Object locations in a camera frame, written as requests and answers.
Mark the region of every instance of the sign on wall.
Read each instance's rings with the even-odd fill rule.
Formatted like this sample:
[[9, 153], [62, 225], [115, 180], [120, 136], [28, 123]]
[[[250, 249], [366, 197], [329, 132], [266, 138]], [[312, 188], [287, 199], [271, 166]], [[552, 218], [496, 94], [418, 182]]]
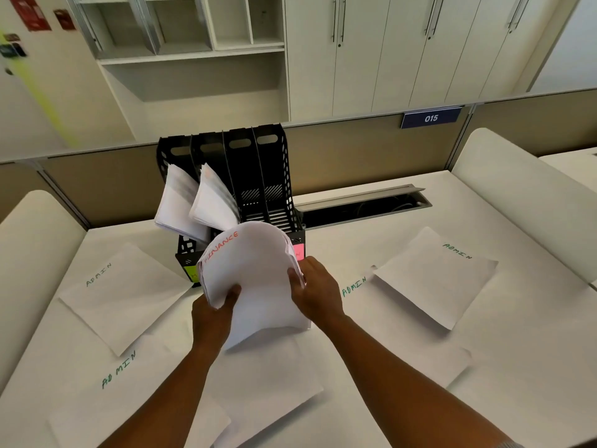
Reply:
[[400, 128], [409, 129], [412, 127], [456, 122], [461, 110], [462, 107], [450, 107], [446, 109], [425, 110], [424, 112], [404, 113]]
[[10, 0], [10, 2], [29, 31], [51, 30], [35, 0]]

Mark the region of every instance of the white wall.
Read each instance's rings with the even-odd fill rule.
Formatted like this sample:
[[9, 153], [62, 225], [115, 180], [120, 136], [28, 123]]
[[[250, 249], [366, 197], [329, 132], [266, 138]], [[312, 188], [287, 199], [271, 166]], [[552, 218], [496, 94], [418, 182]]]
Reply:
[[597, 0], [580, 0], [531, 92], [597, 87]]
[[[64, 31], [53, 13], [55, 9], [68, 9], [66, 0], [36, 1], [51, 31], [27, 31], [10, 1], [0, 0], [0, 33], [18, 34], [29, 54], [18, 66], [13, 63], [15, 74], [41, 105], [54, 128], [65, 137], [68, 146], [106, 147], [134, 142], [83, 36], [79, 31]], [[0, 100], [2, 105], [10, 103]], [[23, 148], [20, 155], [28, 152]], [[0, 160], [10, 158], [15, 157], [0, 151]]]

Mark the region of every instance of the person's right hand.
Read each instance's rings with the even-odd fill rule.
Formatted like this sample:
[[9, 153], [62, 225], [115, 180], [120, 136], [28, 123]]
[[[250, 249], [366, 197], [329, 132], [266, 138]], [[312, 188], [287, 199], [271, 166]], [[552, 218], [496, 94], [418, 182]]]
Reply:
[[299, 261], [298, 265], [306, 286], [302, 288], [296, 271], [288, 269], [293, 301], [305, 316], [325, 330], [329, 324], [345, 316], [338, 282], [312, 256]]

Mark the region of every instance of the blue sign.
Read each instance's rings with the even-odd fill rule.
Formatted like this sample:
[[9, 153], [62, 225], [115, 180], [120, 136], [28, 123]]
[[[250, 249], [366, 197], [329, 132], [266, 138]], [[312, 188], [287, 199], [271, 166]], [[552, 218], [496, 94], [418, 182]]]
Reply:
[[461, 110], [462, 107], [452, 107], [438, 110], [427, 110], [425, 112], [404, 113], [400, 128], [409, 129], [411, 127], [423, 127], [426, 125], [456, 122]]

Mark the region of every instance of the cabinet door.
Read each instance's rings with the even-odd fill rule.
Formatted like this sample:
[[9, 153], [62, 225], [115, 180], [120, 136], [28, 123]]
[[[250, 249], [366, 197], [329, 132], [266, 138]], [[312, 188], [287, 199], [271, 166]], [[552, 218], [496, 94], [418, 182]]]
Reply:
[[391, 0], [377, 72], [373, 111], [408, 108], [427, 41], [433, 0]]
[[437, 0], [409, 108], [443, 105], [481, 0]]
[[481, 92], [483, 100], [511, 95], [559, 0], [521, 0], [521, 5]]
[[520, 0], [481, 0], [452, 79], [447, 104], [475, 102], [496, 62]]
[[334, 116], [370, 113], [390, 0], [340, 0]]
[[339, 0], [285, 1], [290, 118], [331, 118]]

